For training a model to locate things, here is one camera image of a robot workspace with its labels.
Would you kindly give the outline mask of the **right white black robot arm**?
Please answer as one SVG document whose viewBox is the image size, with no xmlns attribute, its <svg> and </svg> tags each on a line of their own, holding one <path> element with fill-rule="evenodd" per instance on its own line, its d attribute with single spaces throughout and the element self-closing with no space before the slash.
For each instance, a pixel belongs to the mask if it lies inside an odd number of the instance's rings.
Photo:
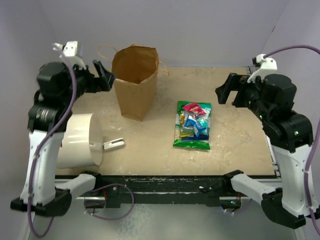
<svg viewBox="0 0 320 240">
<path fill-rule="evenodd" d="M 246 195 L 261 205 L 270 221 L 290 229 L 304 226 L 306 218 L 319 219 L 320 206 L 307 167 L 316 141 L 310 120 L 293 110 L 296 86 L 282 74 L 259 77 L 253 83 L 247 75 L 231 73 L 215 90 L 218 103 L 225 104 L 232 91 L 236 92 L 232 105 L 249 109 L 261 121 L 282 186 L 268 186 L 235 170 L 224 175 L 223 192 L 228 196 L 237 192 Z"/>
</svg>

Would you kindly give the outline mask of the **blue Kettle chips bag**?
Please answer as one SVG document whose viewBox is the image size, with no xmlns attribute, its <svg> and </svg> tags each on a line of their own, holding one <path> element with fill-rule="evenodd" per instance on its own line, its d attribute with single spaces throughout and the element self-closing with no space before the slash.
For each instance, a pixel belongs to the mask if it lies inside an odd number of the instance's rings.
<svg viewBox="0 0 320 240">
<path fill-rule="evenodd" d="M 203 135 L 200 134 L 199 136 L 196 136 L 195 134 L 183 134 L 179 137 L 180 140 L 185 142 L 191 142 L 191 141 L 207 141 L 209 140 L 209 135 Z"/>
</svg>

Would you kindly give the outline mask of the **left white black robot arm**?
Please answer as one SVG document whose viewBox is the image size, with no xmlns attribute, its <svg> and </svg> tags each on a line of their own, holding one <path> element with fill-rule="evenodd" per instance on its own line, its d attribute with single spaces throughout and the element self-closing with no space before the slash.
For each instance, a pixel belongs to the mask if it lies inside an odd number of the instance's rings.
<svg viewBox="0 0 320 240">
<path fill-rule="evenodd" d="M 109 92 L 116 79 L 99 60 L 92 63 L 97 76 L 87 66 L 67 67 L 63 62 L 49 62 L 39 69 L 36 76 L 39 89 L 28 111 L 27 175 L 20 196 L 10 202 L 12 210 L 60 217 L 66 214 L 73 198 L 86 192 L 98 196 L 103 191 L 95 173 L 80 174 L 64 185 L 55 185 L 58 153 L 74 102 L 84 93 Z"/>
</svg>

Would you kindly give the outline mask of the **red snack packet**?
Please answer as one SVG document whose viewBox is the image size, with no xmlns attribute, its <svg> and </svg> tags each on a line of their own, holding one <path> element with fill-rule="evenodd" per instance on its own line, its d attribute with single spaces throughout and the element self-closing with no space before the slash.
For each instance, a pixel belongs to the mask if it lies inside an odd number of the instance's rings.
<svg viewBox="0 0 320 240">
<path fill-rule="evenodd" d="M 192 113 L 194 118 L 197 118 L 199 116 L 203 116 L 206 114 L 206 112 L 202 109 L 202 107 L 195 102 L 184 105 L 182 109 L 185 110 L 186 112 Z"/>
</svg>

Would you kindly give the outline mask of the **green Chuba snack bag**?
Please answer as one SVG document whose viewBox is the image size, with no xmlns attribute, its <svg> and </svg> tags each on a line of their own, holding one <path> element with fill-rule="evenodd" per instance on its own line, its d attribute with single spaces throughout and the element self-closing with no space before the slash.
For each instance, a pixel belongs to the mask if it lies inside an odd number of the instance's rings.
<svg viewBox="0 0 320 240">
<path fill-rule="evenodd" d="M 176 110 L 176 119 L 175 119 L 175 130 L 174 130 L 174 147 L 179 148 L 189 148 L 189 149 L 200 149 L 200 150 L 209 150 L 210 144 L 209 140 L 203 140 L 203 141 L 182 141 L 179 139 L 181 136 L 181 114 L 183 111 L 183 106 L 194 103 L 191 101 L 179 101 L 177 103 L 177 110 Z M 210 114 L 209 114 L 209 126 L 208 126 L 208 135 L 210 137 L 210 124 L 211 124 L 211 111 L 212 111 L 212 105 L 209 102 L 196 102 L 199 104 L 202 109 L 204 108 L 210 108 Z"/>
</svg>

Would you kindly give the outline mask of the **brown paper bag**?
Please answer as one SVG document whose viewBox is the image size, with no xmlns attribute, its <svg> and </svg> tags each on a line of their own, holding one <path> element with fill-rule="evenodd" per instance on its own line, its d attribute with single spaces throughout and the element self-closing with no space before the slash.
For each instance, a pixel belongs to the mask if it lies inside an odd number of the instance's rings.
<svg viewBox="0 0 320 240">
<path fill-rule="evenodd" d="M 115 94 L 123 117 L 143 121 L 157 93 L 158 72 L 168 74 L 161 63 L 157 49 L 132 44 L 115 50 L 111 72 L 116 75 Z"/>
</svg>

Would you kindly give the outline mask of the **teal snack packet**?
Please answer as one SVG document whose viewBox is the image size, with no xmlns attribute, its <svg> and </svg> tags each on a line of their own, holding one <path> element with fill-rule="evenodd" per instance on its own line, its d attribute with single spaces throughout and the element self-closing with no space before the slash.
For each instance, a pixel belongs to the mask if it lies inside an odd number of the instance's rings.
<svg viewBox="0 0 320 240">
<path fill-rule="evenodd" d="M 205 114 L 196 116 L 194 112 L 182 111 L 180 115 L 181 137 L 207 136 L 209 132 L 209 115 L 211 109 L 203 108 Z"/>
</svg>

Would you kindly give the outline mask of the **small blue snack packet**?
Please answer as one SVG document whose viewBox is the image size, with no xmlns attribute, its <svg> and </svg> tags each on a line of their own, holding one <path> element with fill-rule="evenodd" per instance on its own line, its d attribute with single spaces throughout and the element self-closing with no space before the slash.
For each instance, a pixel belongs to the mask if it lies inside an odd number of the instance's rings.
<svg viewBox="0 0 320 240">
<path fill-rule="evenodd" d="M 194 118 L 192 115 L 188 115 L 183 127 L 192 129 L 196 136 L 208 134 L 208 121 L 202 117 Z"/>
</svg>

